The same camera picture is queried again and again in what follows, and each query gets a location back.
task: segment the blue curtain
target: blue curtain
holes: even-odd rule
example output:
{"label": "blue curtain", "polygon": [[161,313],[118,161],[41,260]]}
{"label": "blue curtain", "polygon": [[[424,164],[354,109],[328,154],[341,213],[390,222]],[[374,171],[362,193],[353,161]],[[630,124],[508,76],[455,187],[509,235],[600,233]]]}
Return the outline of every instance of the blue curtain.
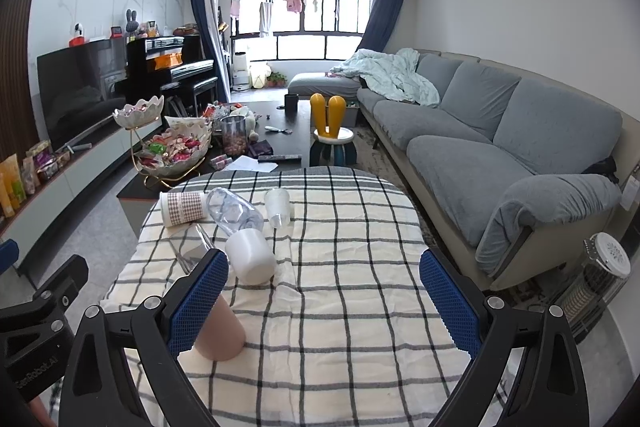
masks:
{"label": "blue curtain", "polygon": [[373,0],[369,23],[358,46],[359,50],[382,52],[396,27],[404,0]]}
{"label": "blue curtain", "polygon": [[[223,86],[224,79],[227,77],[227,75],[220,70],[220,68],[226,68],[226,64],[224,63],[224,61],[220,61],[216,57],[216,49],[212,40],[213,36],[208,31],[209,25],[207,24],[207,3],[205,0],[191,0],[191,9],[193,10],[193,16],[196,19],[196,24],[198,25],[198,29],[200,31],[200,41],[202,42],[204,57],[207,60],[214,60],[216,63],[215,69],[216,76],[218,77],[218,82],[216,84],[217,98],[220,102],[229,102],[229,99],[225,92],[226,90]],[[209,16],[212,17],[212,20],[217,29],[218,14],[211,13],[209,14]]]}

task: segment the television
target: television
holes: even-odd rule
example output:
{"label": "television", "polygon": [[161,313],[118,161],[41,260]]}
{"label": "television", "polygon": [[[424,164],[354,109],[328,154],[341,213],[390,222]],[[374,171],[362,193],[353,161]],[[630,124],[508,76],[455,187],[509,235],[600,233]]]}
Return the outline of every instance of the television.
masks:
{"label": "television", "polygon": [[38,57],[40,102],[53,149],[109,123],[126,100],[116,92],[126,78],[123,38],[86,42]]}

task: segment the white tag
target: white tag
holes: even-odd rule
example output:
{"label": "white tag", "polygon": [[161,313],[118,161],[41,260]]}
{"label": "white tag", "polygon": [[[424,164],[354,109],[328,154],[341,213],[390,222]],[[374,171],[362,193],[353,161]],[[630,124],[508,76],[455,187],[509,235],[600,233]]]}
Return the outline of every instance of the white tag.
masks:
{"label": "white tag", "polygon": [[626,181],[625,190],[622,192],[620,206],[628,211],[638,195],[638,190],[640,190],[640,182],[633,176],[629,176],[629,179]]}

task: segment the hanging towel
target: hanging towel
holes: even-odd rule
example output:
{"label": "hanging towel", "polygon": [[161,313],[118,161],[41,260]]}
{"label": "hanging towel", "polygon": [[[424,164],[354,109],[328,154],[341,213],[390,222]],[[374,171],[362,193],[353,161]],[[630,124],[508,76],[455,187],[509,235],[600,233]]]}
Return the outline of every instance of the hanging towel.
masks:
{"label": "hanging towel", "polygon": [[302,1],[301,0],[285,0],[287,1],[287,11],[293,13],[302,12]]}
{"label": "hanging towel", "polygon": [[231,12],[230,15],[234,19],[240,18],[240,0],[231,0]]}
{"label": "hanging towel", "polygon": [[260,36],[271,37],[271,8],[273,3],[260,3]]}

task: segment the black upright piano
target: black upright piano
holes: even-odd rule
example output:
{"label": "black upright piano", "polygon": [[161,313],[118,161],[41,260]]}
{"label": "black upright piano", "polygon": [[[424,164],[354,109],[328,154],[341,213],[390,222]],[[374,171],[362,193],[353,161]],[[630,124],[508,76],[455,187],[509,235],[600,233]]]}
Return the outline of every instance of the black upright piano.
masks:
{"label": "black upright piano", "polygon": [[137,39],[127,44],[127,103],[164,95],[165,113],[199,116],[215,100],[215,62],[203,60],[198,35]]}

